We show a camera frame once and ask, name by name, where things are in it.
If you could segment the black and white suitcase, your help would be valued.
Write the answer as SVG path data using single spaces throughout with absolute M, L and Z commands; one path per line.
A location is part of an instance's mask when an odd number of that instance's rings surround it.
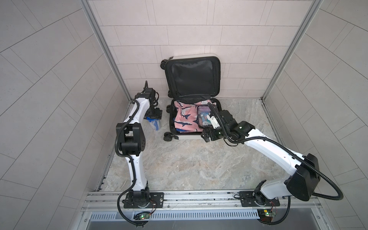
M 217 103 L 217 111 L 221 104 L 216 96 L 220 92 L 220 60 L 216 55 L 191 55 L 164 59 L 160 64 L 164 70 L 172 99 L 166 107 L 169 114 L 169 131 L 164 134 L 164 141 L 201 140 L 201 133 L 178 133 L 174 127 L 177 109 L 174 102 L 195 104 L 210 100 Z

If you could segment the red white striped shirt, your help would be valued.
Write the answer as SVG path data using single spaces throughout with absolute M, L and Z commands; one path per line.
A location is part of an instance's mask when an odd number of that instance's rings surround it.
M 176 131 L 178 133 L 197 133 L 198 131 L 187 131 L 187 130 L 182 130 L 182 129 L 176 129 Z

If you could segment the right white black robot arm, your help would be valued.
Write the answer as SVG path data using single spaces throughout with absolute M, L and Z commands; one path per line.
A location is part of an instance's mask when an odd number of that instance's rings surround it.
M 227 110 L 217 111 L 214 104 L 206 105 L 210 112 L 207 119 L 211 126 L 203 130 L 205 142 L 223 139 L 230 147 L 244 144 L 278 164 L 287 176 L 280 179 L 261 181 L 250 196 L 258 206 L 268 200 L 287 196 L 309 201 L 311 196 L 328 200 L 342 200 L 342 190 L 319 170 L 318 159 L 313 154 L 303 155 L 290 150 L 264 135 L 254 125 L 242 121 L 237 123 Z

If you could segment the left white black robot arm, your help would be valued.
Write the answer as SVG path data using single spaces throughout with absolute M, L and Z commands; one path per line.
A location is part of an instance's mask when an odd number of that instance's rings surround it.
M 142 128 L 142 121 L 153 122 L 156 129 L 163 111 L 158 108 L 159 94 L 145 82 L 143 91 L 136 94 L 130 101 L 133 108 L 127 119 L 116 126 L 115 152 L 128 162 L 131 185 L 125 192 L 124 208 L 146 208 L 152 204 L 148 180 L 144 174 L 143 161 L 140 154 L 146 147 L 146 138 Z

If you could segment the pink shark print garment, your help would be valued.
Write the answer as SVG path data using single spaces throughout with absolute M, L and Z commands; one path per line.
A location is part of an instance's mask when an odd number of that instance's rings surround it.
M 173 120 L 175 129 L 202 132 L 204 128 L 200 128 L 197 123 L 197 107 L 199 105 L 208 105 L 208 103 L 213 104 L 215 109 L 217 109 L 217 103 L 210 100 L 195 104 L 185 104 L 175 101 L 174 106 L 177 109 L 177 115 Z

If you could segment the clear container with blue lid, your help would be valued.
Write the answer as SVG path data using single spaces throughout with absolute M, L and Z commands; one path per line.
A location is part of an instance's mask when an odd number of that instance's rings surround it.
M 160 119 L 146 117 L 146 120 L 148 121 L 148 123 L 151 125 L 151 127 L 152 127 L 155 131 L 158 131 L 158 130 L 160 129 L 160 127 L 161 127 Z

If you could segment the clear toiletry pouch black trim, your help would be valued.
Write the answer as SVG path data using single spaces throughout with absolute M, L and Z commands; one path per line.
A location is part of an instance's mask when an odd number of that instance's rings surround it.
M 200 128 L 211 127 L 212 123 L 208 118 L 211 113 L 211 109 L 208 105 L 199 105 L 197 107 L 197 123 Z

